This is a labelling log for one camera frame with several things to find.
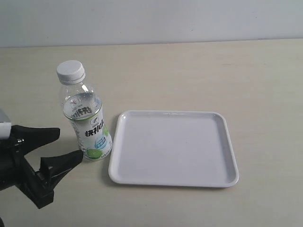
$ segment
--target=bottle label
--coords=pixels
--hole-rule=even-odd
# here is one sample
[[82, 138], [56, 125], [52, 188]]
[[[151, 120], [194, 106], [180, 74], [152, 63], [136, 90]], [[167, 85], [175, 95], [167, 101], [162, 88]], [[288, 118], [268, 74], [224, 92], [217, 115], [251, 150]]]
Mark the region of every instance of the bottle label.
[[102, 107], [94, 116], [85, 120], [70, 120], [70, 123], [75, 130], [84, 157], [99, 160], [110, 153], [113, 142], [104, 124]]

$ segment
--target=green lime graphic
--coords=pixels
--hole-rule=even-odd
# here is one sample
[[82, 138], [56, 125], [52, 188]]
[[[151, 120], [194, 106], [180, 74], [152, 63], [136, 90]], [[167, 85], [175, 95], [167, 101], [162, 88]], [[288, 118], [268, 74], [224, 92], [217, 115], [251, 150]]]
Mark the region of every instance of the green lime graphic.
[[92, 159], [100, 158], [103, 154], [102, 150], [99, 149], [87, 149], [86, 153]]
[[107, 127], [105, 125], [103, 126], [102, 133], [104, 135], [108, 136], [108, 130], [107, 130]]

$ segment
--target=white wall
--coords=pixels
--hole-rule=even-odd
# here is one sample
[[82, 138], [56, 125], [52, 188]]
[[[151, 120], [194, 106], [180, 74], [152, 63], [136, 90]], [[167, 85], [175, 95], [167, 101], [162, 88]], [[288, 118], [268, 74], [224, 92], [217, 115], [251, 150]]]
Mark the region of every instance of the white wall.
[[0, 0], [0, 46], [303, 37], [303, 0]]

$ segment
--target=table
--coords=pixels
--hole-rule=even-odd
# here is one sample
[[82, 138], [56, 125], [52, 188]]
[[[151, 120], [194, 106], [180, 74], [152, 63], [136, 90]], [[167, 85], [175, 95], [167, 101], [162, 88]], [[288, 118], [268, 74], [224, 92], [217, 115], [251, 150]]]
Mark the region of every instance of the table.
[[217, 111], [239, 168], [228, 189], [123, 186], [109, 158], [84, 161], [38, 210], [17, 188], [0, 192], [6, 226], [300, 227], [303, 225], [303, 39], [0, 49], [0, 107], [13, 124], [60, 127], [26, 156], [77, 149], [58, 101], [57, 65], [83, 63], [112, 135], [129, 109]]

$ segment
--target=plastic bottle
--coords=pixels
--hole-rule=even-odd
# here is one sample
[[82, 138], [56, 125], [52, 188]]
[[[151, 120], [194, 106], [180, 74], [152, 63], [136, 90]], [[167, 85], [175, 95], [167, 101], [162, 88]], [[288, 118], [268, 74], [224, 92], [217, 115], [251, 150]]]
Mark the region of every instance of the plastic bottle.
[[70, 60], [57, 67], [62, 83], [59, 99], [63, 114], [75, 130], [79, 148], [88, 160], [101, 160], [113, 146], [103, 120], [102, 102], [85, 79], [84, 67], [79, 61]]

